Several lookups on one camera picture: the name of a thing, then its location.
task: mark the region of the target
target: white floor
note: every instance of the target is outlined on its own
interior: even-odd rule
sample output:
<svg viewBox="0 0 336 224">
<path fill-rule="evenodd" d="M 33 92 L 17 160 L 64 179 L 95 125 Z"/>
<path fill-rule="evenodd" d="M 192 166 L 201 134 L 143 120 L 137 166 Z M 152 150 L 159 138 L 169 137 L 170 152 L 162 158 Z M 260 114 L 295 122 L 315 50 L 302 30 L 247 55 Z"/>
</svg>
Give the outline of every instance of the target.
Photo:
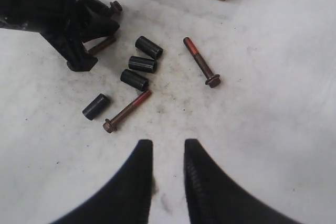
<svg viewBox="0 0 336 224">
<path fill-rule="evenodd" d="M 102 0 L 105 3 L 113 0 Z M 188 223 L 183 147 L 198 138 L 234 180 L 304 223 L 336 222 L 336 1 L 118 0 L 118 42 L 71 72 L 39 34 L 0 30 L 0 223 L 51 222 L 94 194 L 137 141 L 154 142 L 150 223 Z M 116 133 L 102 124 L 137 92 L 119 76 L 145 35 L 162 45 L 153 96 Z M 222 75 L 217 89 L 183 45 Z M 99 93 L 113 105 L 91 122 Z"/>
</svg>

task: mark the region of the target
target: rusty bolt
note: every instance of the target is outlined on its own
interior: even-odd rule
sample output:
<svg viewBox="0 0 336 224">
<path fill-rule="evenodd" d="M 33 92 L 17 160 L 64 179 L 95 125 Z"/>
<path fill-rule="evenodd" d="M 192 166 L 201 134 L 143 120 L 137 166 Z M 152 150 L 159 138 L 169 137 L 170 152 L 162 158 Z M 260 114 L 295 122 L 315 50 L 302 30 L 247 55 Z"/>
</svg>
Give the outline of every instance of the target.
<svg viewBox="0 0 336 224">
<path fill-rule="evenodd" d="M 125 109 L 123 109 L 118 115 L 116 115 L 112 120 L 106 119 L 103 128 L 108 132 L 112 133 L 117 130 L 118 124 L 129 116 L 137 107 L 139 107 L 147 98 L 152 94 L 152 92 L 147 89 L 141 95 L 138 96 L 133 102 L 131 102 Z"/>
<path fill-rule="evenodd" d="M 105 40 L 103 40 L 101 43 L 98 43 L 97 45 L 89 49 L 89 54 L 96 55 L 100 51 L 103 51 L 105 48 L 113 44 L 115 41 L 116 41 L 116 38 L 114 36 L 110 36 L 106 38 Z"/>
<path fill-rule="evenodd" d="M 195 61 L 197 62 L 198 66 L 202 70 L 203 74 L 207 78 L 205 84 L 209 85 L 210 88 L 214 88 L 220 84 L 220 75 L 214 74 L 208 64 L 203 59 L 202 55 L 198 52 L 196 46 L 191 41 L 190 38 L 186 37 L 183 39 L 183 43 L 191 53 L 191 55 L 194 57 Z"/>
</svg>

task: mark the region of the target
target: bolt head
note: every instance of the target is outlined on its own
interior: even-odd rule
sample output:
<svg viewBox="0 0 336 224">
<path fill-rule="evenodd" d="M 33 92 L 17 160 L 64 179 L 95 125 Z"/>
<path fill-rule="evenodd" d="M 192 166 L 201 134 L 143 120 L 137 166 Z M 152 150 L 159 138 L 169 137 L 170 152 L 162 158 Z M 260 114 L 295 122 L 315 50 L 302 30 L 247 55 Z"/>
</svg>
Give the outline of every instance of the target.
<svg viewBox="0 0 336 224">
<path fill-rule="evenodd" d="M 104 130 L 106 130 L 108 133 L 112 133 L 113 131 L 117 131 L 117 128 L 111 124 L 111 121 L 106 119 L 105 124 L 103 125 Z"/>
<path fill-rule="evenodd" d="M 221 83 L 221 81 L 220 81 L 220 75 L 219 74 L 215 74 L 211 78 L 207 79 L 206 82 L 205 82 L 205 84 L 209 85 L 210 88 L 214 88 L 214 87 L 218 86 L 220 83 Z"/>
<path fill-rule="evenodd" d="M 122 6 L 119 4 L 118 1 L 110 2 L 110 9 L 116 13 L 117 15 L 120 15 L 122 12 Z"/>
</svg>

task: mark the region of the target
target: black bushing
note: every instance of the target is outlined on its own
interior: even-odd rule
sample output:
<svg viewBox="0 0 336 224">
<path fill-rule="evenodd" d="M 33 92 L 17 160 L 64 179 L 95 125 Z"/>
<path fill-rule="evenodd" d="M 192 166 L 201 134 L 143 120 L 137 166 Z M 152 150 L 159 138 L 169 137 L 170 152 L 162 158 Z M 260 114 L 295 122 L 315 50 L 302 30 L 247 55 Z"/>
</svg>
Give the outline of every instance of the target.
<svg viewBox="0 0 336 224">
<path fill-rule="evenodd" d="M 140 49 L 142 52 L 152 57 L 154 60 L 159 59 L 163 53 L 163 49 L 157 44 L 151 42 L 144 36 L 140 36 L 139 39 L 135 42 L 135 47 Z"/>
<path fill-rule="evenodd" d="M 132 56 L 128 61 L 128 67 L 133 70 L 155 73 L 158 64 L 155 60 Z"/>
<path fill-rule="evenodd" d="M 84 110 L 83 115 L 89 119 L 95 119 L 111 103 L 105 95 L 98 95 Z"/>
<path fill-rule="evenodd" d="M 120 80 L 140 91 L 145 91 L 148 88 L 149 80 L 137 73 L 125 69 L 121 74 Z"/>
</svg>

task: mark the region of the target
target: bolt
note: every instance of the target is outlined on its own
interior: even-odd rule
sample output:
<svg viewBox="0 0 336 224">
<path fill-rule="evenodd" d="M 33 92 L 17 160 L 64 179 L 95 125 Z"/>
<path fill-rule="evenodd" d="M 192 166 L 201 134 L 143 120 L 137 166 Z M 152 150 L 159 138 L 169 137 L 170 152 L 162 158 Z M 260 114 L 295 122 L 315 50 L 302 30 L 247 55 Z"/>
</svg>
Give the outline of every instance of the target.
<svg viewBox="0 0 336 224">
<path fill-rule="evenodd" d="M 89 54 L 96 55 L 100 51 L 103 51 L 105 48 L 107 48 L 109 45 L 113 44 L 116 41 L 116 38 L 114 36 L 110 36 L 107 39 L 103 40 L 101 43 L 95 45 L 89 50 Z"/>
<path fill-rule="evenodd" d="M 194 57 L 195 61 L 197 62 L 198 66 L 202 70 L 203 74 L 207 78 L 205 84 L 209 85 L 210 88 L 214 88 L 220 84 L 220 75 L 214 74 L 208 64 L 203 59 L 202 55 L 198 52 L 197 48 L 195 47 L 194 43 L 191 41 L 190 38 L 186 37 L 183 39 L 183 43 Z"/>
<path fill-rule="evenodd" d="M 123 109 L 118 115 L 116 115 L 112 120 L 106 119 L 103 128 L 108 132 L 112 133 L 117 130 L 118 124 L 129 116 L 137 107 L 139 107 L 147 98 L 152 94 L 152 92 L 147 89 L 141 95 L 138 96 L 133 102 L 131 102 L 125 109 Z"/>
<path fill-rule="evenodd" d="M 119 4 L 118 1 L 113 1 L 113 2 L 110 2 L 110 11 L 112 12 L 112 14 L 118 14 L 120 15 L 121 12 L 122 12 L 122 6 Z"/>
</svg>

